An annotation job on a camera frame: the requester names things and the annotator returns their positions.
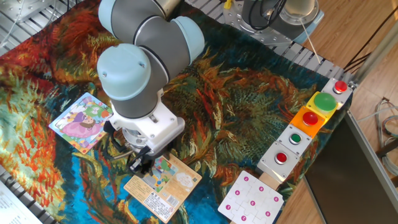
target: light blue joint cap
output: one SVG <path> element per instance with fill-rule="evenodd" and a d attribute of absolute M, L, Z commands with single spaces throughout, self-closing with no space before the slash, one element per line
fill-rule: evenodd
<path fill-rule="evenodd" d="M 148 84 L 150 62 L 139 47 L 120 44 L 99 56 L 97 71 L 102 87 L 111 99 L 129 100 Z"/>
<path fill-rule="evenodd" d="M 102 0 L 98 8 L 98 18 L 101 22 L 101 25 L 113 35 L 112 10 L 115 1 L 116 0 Z"/>
<path fill-rule="evenodd" d="M 172 22 L 175 22 L 180 27 L 182 34 L 187 41 L 191 64 L 205 48 L 205 38 L 203 33 L 199 26 L 188 17 L 178 16 L 176 19 L 172 19 Z"/>

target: colorful tablecloth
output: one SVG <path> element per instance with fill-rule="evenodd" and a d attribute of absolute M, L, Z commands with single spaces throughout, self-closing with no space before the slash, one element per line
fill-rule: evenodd
<path fill-rule="evenodd" d="M 82 94 L 110 104 L 96 62 L 119 44 L 86 0 L 0 58 L 0 164 L 60 223 L 158 223 L 123 185 L 125 159 L 103 138 L 86 155 L 48 125 Z M 173 153 L 203 176 L 171 223 L 227 223 L 218 205 L 327 78 L 183 3 L 176 14 L 202 29 L 204 53 L 165 88 L 163 102 L 186 127 Z M 348 104 L 322 128 L 279 192 L 287 200 Z"/>

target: orange button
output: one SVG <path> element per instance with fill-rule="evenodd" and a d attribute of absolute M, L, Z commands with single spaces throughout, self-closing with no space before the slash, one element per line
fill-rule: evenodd
<path fill-rule="evenodd" d="M 319 129 L 322 128 L 324 122 L 325 119 L 323 119 L 321 116 L 313 113 L 305 106 L 302 106 L 290 124 L 296 128 L 299 128 L 311 138 L 314 138 L 319 132 Z"/>

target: red dot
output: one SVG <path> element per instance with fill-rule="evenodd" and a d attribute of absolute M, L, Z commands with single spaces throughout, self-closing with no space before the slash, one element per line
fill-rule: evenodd
<path fill-rule="evenodd" d="M 309 126 L 316 125 L 318 123 L 318 116 L 314 112 L 306 112 L 303 115 L 303 121 Z"/>
<path fill-rule="evenodd" d="M 287 156 L 283 152 L 278 153 L 275 158 L 279 164 L 283 164 L 287 160 Z"/>
<path fill-rule="evenodd" d="M 335 90 L 337 93 L 345 92 L 347 90 L 347 84 L 343 81 L 337 81 L 335 83 Z"/>

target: barcode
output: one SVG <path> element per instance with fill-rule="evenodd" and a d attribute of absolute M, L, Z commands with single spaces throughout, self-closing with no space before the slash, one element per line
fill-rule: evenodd
<path fill-rule="evenodd" d="M 170 203 L 174 208 L 178 205 L 179 201 L 173 197 L 173 195 L 170 195 L 169 198 L 167 199 L 167 202 Z"/>

